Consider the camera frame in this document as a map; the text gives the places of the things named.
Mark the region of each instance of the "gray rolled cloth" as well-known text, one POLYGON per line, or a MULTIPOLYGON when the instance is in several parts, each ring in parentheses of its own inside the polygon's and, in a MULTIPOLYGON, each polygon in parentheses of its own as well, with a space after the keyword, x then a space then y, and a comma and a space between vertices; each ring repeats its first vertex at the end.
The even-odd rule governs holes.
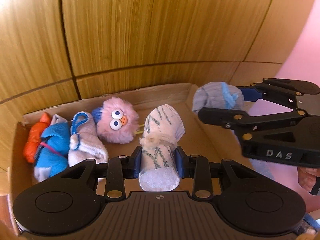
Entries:
MULTIPOLYGON (((200 87, 194 97, 192 111, 198 113, 201 108, 244 109, 244 97, 239 88, 225 82, 211 82, 200 87)), ((250 159, 253 169, 274 180, 269 165, 260 160, 250 159)))

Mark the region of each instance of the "white knitted sock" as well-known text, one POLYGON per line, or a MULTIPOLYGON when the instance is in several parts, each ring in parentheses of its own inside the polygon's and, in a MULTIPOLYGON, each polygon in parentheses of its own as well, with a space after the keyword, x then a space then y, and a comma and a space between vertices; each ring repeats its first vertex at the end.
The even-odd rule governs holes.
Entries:
POLYGON ((86 159, 96 159, 97 163, 106 163, 108 152, 97 136, 92 115, 79 112, 72 120, 68 163, 71 167, 86 159))
POLYGON ((171 191, 179 185, 173 152, 185 130, 172 106, 163 105, 147 117, 142 145, 139 183, 145 191, 171 191))

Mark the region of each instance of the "pink fur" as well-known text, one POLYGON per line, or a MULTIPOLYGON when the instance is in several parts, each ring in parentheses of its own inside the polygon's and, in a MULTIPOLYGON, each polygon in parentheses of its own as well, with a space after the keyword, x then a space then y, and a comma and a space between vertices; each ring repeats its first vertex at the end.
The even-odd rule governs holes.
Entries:
POLYGON ((107 142, 111 143, 129 143, 135 136, 134 132, 139 128, 138 119, 139 116, 133 109, 132 104, 123 101, 120 98, 110 98, 103 102, 101 119, 97 123, 98 136, 100 139, 105 139, 107 142), (116 131, 110 127, 110 122, 112 120, 111 113, 115 109, 122 110, 123 114, 128 118, 127 124, 116 131))

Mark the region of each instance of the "cardboard box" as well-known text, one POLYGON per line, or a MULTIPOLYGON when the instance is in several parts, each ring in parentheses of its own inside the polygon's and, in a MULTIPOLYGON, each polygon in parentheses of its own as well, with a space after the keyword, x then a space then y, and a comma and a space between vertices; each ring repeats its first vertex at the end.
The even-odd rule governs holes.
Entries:
MULTIPOLYGON (((15 232, 18 233, 19 231, 12 215, 12 203, 23 190, 36 183, 36 180, 33 178, 33 166, 24 159, 22 150, 28 139, 30 127, 39 121, 44 111, 50 115, 58 114, 67 120, 71 120, 77 112, 91 112, 93 109, 102 106, 103 101, 116 96, 132 103, 140 116, 140 124, 144 124, 145 118, 154 108, 163 104, 169 104, 176 109, 184 123, 186 133, 179 141, 179 145, 181 145, 187 155, 202 155, 207 157, 210 162, 218 163, 222 158, 229 158, 250 167, 249 160, 242 157, 239 143, 230 130, 205 125, 191 111, 193 95, 197 89, 196 85, 189 83, 155 86, 85 99, 23 116, 23 122, 17 124, 12 150, 12 163, 9 169, 9 211, 15 232)), ((132 142, 124 145, 105 143, 109 158, 111 159, 119 155, 130 155, 135 147, 139 145, 139 137, 141 135, 137 135, 132 142)), ((215 194, 219 194, 220 188, 217 179, 212 179, 212 181, 215 194)), ((183 179, 176 190, 191 191, 192 184, 193 179, 183 179)), ((99 182, 97 188, 99 195, 104 194, 104 186, 105 181, 99 182)), ((130 191, 142 190, 137 179, 126 179, 125 189, 127 195, 130 191)))

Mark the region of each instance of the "googly eye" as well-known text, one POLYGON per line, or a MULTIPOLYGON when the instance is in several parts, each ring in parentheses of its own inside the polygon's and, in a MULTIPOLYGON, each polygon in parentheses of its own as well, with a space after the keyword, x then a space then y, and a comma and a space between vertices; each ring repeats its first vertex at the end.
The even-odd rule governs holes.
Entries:
POLYGON ((110 127, 112 130, 119 130, 121 127, 122 127, 122 123, 120 121, 120 119, 112 119, 111 122, 110 122, 110 127))
POLYGON ((113 110, 111 113, 113 119, 121 119, 123 117, 123 112, 120 109, 113 110))

